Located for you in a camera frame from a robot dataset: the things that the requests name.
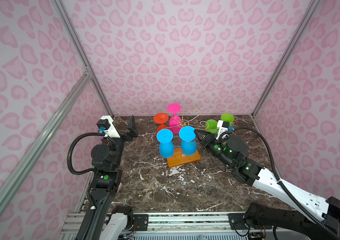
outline wooden base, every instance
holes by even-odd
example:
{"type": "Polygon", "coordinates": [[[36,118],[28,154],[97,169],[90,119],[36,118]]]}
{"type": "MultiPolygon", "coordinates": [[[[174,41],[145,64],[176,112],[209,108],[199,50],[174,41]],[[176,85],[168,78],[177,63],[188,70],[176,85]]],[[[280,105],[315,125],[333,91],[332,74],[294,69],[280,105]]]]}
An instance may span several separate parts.
{"type": "Polygon", "coordinates": [[[174,155],[167,159],[170,168],[184,165],[186,163],[197,162],[201,160],[198,150],[191,156],[184,155],[180,147],[174,149],[174,155]]]}

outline aluminum frame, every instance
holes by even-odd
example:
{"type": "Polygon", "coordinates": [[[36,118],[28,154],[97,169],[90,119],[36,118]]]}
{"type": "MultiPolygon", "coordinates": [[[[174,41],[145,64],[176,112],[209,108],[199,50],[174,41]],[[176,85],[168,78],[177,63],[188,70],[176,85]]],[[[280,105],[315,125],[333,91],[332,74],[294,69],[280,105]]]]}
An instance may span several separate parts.
{"type": "Polygon", "coordinates": [[[90,82],[89,80],[91,79],[91,77],[92,76],[89,74],[83,74],[81,79],[68,94],[67,98],[57,109],[54,116],[52,116],[50,121],[47,123],[39,137],[35,140],[26,155],[24,155],[18,166],[1,187],[0,217],[4,210],[7,208],[8,204],[11,202],[12,198],[15,196],[20,186],[23,184],[23,181],[32,170],[36,161],[42,155],[44,149],[50,142],[51,138],[54,136],[54,133],[60,127],[60,124],[63,122],[67,114],[71,111],[71,108],[76,102],[76,99],[78,99],[82,91],[85,89],[86,85],[90,82]]]}
{"type": "Polygon", "coordinates": [[[298,24],[297,29],[292,35],[292,39],[290,40],[288,46],[286,47],[286,50],[281,57],[281,60],[277,64],[277,67],[275,68],[273,74],[271,75],[270,80],[265,87],[265,90],[263,91],[257,105],[254,108],[252,115],[255,118],[257,117],[257,114],[261,110],[262,105],[265,102],[266,98],[269,96],[269,93],[271,92],[271,89],[273,88],[274,84],[277,82],[278,77],[281,74],[283,68],[289,61],[290,56],[293,54],[293,51],[297,46],[298,42],[300,41],[303,33],[306,31],[310,22],[312,21],[314,14],[319,9],[321,2],[322,0],[311,0],[311,2],[309,3],[309,6],[306,9],[300,23],[298,24]]]}
{"type": "Polygon", "coordinates": [[[93,73],[93,70],[91,68],[90,62],[87,59],[86,53],[81,45],[81,42],[79,41],[78,35],[76,34],[76,31],[71,23],[70,17],[67,13],[66,7],[63,4],[62,0],[51,0],[52,5],[54,5],[54,8],[56,10],[56,13],[59,15],[60,20],[62,21],[63,26],[65,27],[67,34],[72,41],[74,48],[76,49],[76,52],[78,53],[78,57],[80,58],[84,68],[86,69],[87,74],[91,75],[91,81],[94,84],[96,93],[98,94],[101,103],[103,104],[104,108],[106,109],[108,115],[111,115],[112,118],[114,118],[114,115],[111,111],[111,108],[109,104],[107,103],[106,97],[100,88],[99,81],[96,79],[96,76],[93,73]]]}

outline marble tabletop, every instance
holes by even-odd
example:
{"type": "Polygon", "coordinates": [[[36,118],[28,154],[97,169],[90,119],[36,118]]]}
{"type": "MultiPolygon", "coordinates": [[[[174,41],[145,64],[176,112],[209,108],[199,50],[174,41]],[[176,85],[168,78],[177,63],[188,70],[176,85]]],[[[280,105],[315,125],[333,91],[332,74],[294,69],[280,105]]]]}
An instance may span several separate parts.
{"type": "MultiPolygon", "coordinates": [[[[127,132],[130,117],[116,117],[114,125],[119,132],[127,132]]],[[[220,116],[199,116],[190,122],[198,128],[200,121],[219,120],[220,116]]],[[[223,172],[221,162],[210,158],[198,143],[201,160],[169,168],[159,154],[153,117],[135,117],[139,137],[124,147],[120,169],[123,170],[122,188],[113,204],[129,204],[134,212],[182,212],[182,211],[246,211],[256,202],[278,209],[291,209],[277,198],[254,187],[238,183],[229,171],[223,172]]],[[[233,127],[254,127],[248,115],[235,116],[233,127]]],[[[254,133],[246,130],[236,132],[248,146],[247,157],[271,169],[266,149],[254,133]]],[[[181,140],[174,135],[175,147],[181,140]]]]}

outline wire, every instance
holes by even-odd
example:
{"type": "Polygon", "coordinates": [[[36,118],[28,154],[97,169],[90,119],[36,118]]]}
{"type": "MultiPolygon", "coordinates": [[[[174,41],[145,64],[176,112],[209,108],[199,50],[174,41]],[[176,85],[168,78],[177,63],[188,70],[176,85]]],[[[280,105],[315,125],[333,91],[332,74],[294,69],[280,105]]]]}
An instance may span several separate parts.
{"type": "Polygon", "coordinates": [[[262,237],[263,239],[266,238],[266,229],[265,229],[265,226],[262,226],[262,227],[261,227],[261,232],[260,232],[260,234],[261,234],[261,237],[262,237]]]}
{"type": "Polygon", "coordinates": [[[211,161],[214,163],[215,166],[217,166],[217,168],[219,168],[222,172],[225,172],[227,169],[225,168],[225,170],[221,169],[214,161],[213,161],[213,158],[211,157],[210,155],[210,159],[211,161]]]}
{"type": "Polygon", "coordinates": [[[278,184],[281,186],[281,188],[284,190],[284,192],[289,196],[289,198],[302,210],[302,212],[304,214],[306,214],[314,223],[318,224],[318,226],[327,234],[329,234],[333,239],[335,240],[340,240],[340,237],[338,235],[336,235],[336,233],[334,233],[333,231],[331,231],[329,228],[327,228],[325,225],[323,225],[316,217],[314,217],[305,207],[302,206],[302,204],[292,195],[292,193],[286,188],[286,186],[283,184],[282,181],[280,181],[280,178],[278,176],[278,173],[275,169],[275,163],[274,163],[274,158],[273,158],[273,154],[271,153],[269,144],[267,143],[266,139],[262,136],[262,134],[260,134],[258,131],[250,128],[250,127],[237,127],[235,129],[233,129],[233,132],[237,131],[237,130],[241,130],[241,129],[246,129],[246,130],[250,130],[252,132],[254,132],[255,134],[257,134],[262,141],[264,142],[265,146],[266,146],[266,150],[269,154],[269,158],[270,158],[270,163],[271,163],[271,170],[275,176],[275,179],[277,180],[278,184]]]}
{"type": "Polygon", "coordinates": [[[225,137],[225,138],[223,138],[223,137],[224,137],[226,134],[230,136],[230,134],[232,134],[232,133],[233,133],[232,131],[225,131],[225,132],[222,132],[222,133],[220,134],[219,138],[218,138],[218,142],[220,142],[220,143],[226,142],[226,141],[229,139],[229,137],[225,137]]]}
{"type": "Polygon", "coordinates": [[[90,172],[90,171],[94,171],[93,168],[89,168],[86,170],[82,170],[82,171],[76,171],[73,167],[72,164],[72,155],[73,155],[73,151],[75,148],[75,145],[79,142],[79,140],[81,140],[84,137],[88,137],[88,136],[104,136],[104,134],[100,133],[100,132],[88,132],[88,133],[84,133],[80,136],[78,136],[77,138],[74,139],[74,141],[71,143],[70,148],[68,149],[68,153],[67,153],[67,168],[70,171],[70,173],[72,173],[73,175],[81,175],[84,174],[86,172],[90,172]]]}
{"type": "Polygon", "coordinates": [[[94,216],[95,216],[95,209],[91,208],[91,207],[95,206],[94,199],[90,194],[91,185],[92,184],[90,184],[88,186],[87,190],[86,190],[86,196],[87,196],[88,203],[89,203],[88,207],[90,208],[90,213],[89,213],[89,218],[87,220],[87,225],[86,225],[85,229],[83,230],[81,240],[85,240],[87,238],[88,231],[90,230],[91,224],[93,223],[93,219],[94,219],[94,216]]]}
{"type": "Polygon", "coordinates": [[[246,236],[249,234],[249,232],[250,232],[250,227],[247,226],[247,227],[248,227],[247,233],[246,233],[245,235],[241,235],[241,234],[238,233],[237,229],[235,228],[235,224],[236,224],[236,223],[240,223],[240,222],[241,222],[241,221],[236,221],[236,222],[234,222],[234,230],[235,230],[235,232],[236,232],[238,235],[240,235],[241,237],[246,237],[246,236]]]}
{"type": "Polygon", "coordinates": [[[277,229],[277,226],[274,226],[274,227],[273,227],[273,235],[274,235],[274,239],[275,239],[275,240],[278,240],[277,233],[276,233],[276,229],[277,229]]]}

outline pink leopard print wallpaper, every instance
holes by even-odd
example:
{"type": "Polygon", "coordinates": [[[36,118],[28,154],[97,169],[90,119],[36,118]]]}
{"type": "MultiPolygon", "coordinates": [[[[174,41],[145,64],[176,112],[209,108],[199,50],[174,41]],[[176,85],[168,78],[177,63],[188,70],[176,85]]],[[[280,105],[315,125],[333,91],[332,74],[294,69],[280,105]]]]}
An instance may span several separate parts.
{"type": "Polygon", "coordinates": [[[48,0],[0,0],[0,188],[83,74],[48,0]]]}
{"type": "Polygon", "coordinates": [[[340,1],[324,1],[256,119],[285,179],[340,199],[340,1]]]}
{"type": "MultiPolygon", "coordinates": [[[[0,239],[57,239],[67,213],[75,210],[87,174],[72,175],[67,169],[71,142],[84,132],[96,132],[105,115],[95,89],[88,83],[59,130],[52,137],[17,194],[0,218],[0,239]]],[[[75,170],[90,168],[90,152],[100,137],[86,137],[73,153],[75,170]]]]}
{"type": "Polygon", "coordinates": [[[309,0],[64,0],[114,114],[251,113],[309,0]]]}

